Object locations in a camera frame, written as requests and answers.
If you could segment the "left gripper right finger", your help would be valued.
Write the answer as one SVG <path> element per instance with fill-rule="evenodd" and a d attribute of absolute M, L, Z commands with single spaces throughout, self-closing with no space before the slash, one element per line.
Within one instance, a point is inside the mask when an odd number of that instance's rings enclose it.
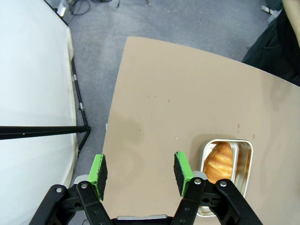
<path fill-rule="evenodd" d="M 173 169 L 182 200 L 172 225 L 192 225 L 201 206 L 208 207 L 222 225 L 262 224 L 231 180 L 213 184 L 202 176 L 195 177 L 182 151 L 174 154 Z"/>

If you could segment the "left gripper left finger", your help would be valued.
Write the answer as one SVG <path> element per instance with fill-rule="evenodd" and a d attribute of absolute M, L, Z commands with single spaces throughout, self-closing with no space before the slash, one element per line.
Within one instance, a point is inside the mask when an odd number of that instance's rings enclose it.
<path fill-rule="evenodd" d="M 51 186 L 30 221 L 31 225 L 67 225 L 78 211 L 84 211 L 91 225 L 111 225 L 113 222 L 101 201 L 108 170 L 104 154 L 94 158 L 87 180 L 70 188 Z"/>

